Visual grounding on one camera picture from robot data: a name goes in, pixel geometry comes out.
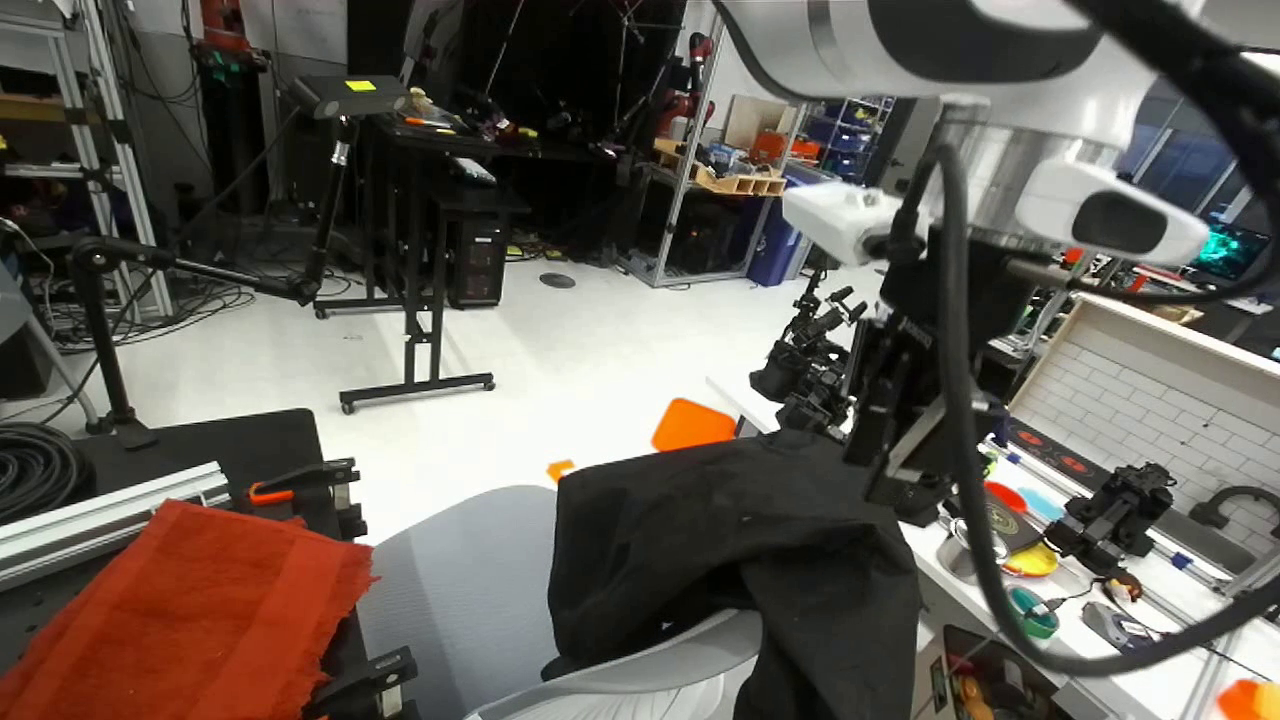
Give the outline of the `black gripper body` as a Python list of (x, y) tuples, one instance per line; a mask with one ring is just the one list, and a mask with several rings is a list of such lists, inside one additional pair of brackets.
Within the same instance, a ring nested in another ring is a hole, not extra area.
[[(894, 254), (877, 300), (881, 315), (855, 324), (852, 339), (852, 437), (846, 461), (884, 465), (894, 445), (939, 398), (938, 344), (945, 339), (939, 231), (912, 254)], [(1013, 271), (1013, 254), (994, 244), (967, 250), (967, 357), (994, 338), (1009, 338), (1033, 283)]]

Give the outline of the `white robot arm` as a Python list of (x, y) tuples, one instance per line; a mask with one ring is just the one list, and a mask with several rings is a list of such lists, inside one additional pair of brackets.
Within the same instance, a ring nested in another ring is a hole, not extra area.
[[(954, 101), (990, 128), (1121, 150), (1140, 96), (1174, 84), (1278, 183), (1280, 81), (1199, 24), (1199, 0), (714, 0), (745, 68), (787, 101)], [(1027, 298), (1017, 258), (967, 216), (960, 150), (915, 160), (888, 228), (888, 304), (933, 339), (912, 364), (871, 364), (846, 458), (877, 467), (938, 414), (967, 428), (973, 349)]]

